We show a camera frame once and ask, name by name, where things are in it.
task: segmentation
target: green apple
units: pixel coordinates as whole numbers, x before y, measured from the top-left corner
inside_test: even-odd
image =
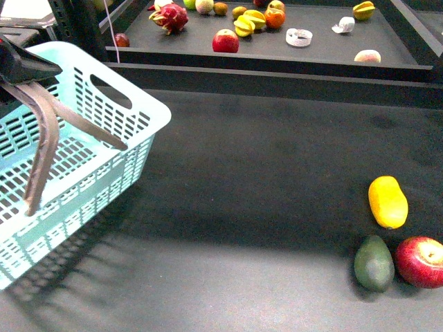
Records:
[[[196,10],[195,0],[183,0],[183,3],[185,4],[186,9]]]

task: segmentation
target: yellow mango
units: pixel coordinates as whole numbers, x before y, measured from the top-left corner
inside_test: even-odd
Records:
[[[369,204],[377,223],[387,229],[401,227],[408,216],[408,201],[393,176],[380,176],[369,186]]]

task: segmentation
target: dragon fruit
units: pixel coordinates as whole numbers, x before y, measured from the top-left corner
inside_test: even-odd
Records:
[[[183,30],[183,27],[188,22],[188,13],[185,8],[175,3],[169,3],[153,12],[150,15],[150,19],[157,26],[167,30],[167,35],[169,35],[172,32],[177,33]]]

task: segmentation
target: starfruit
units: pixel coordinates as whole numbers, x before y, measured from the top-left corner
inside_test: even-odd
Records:
[[[234,21],[235,33],[239,37],[246,37],[252,35],[255,30],[255,24],[244,15],[240,15],[236,21]]]
[[[366,21],[374,14],[374,4],[371,1],[364,1],[359,5],[353,7],[352,13],[358,21]]]
[[[255,29],[259,30],[264,27],[266,24],[266,18],[264,17],[262,12],[259,12],[255,9],[248,9],[246,12],[243,13],[243,16],[245,16],[249,21],[252,21],[255,24]]]

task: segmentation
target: basket handle hole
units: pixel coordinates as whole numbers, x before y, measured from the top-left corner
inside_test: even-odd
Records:
[[[127,109],[132,108],[132,102],[131,100],[121,93],[119,90],[115,89],[105,81],[101,80],[94,74],[91,75],[91,83],[105,96],[107,96],[110,100],[115,102],[116,104],[119,104],[122,107],[125,107]]]

